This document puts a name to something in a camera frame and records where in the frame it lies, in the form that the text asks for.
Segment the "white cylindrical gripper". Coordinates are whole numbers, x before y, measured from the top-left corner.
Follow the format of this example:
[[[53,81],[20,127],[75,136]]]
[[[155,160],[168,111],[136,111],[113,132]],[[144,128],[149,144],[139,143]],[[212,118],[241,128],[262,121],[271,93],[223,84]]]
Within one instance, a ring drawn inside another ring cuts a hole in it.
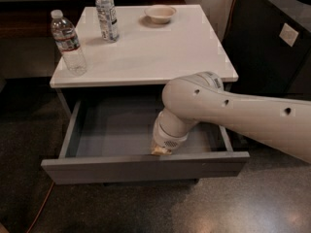
[[[171,155],[172,150],[178,149],[188,139],[189,131],[190,122],[187,119],[161,111],[155,120],[151,154]]]

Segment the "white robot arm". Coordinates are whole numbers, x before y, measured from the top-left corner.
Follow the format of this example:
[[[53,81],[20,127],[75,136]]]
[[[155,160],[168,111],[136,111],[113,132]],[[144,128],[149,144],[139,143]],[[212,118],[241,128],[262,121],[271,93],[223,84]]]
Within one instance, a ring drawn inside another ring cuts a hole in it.
[[[310,101],[227,92],[216,74],[203,72],[169,81],[162,102],[152,154],[169,154],[198,123],[209,122],[311,162]]]

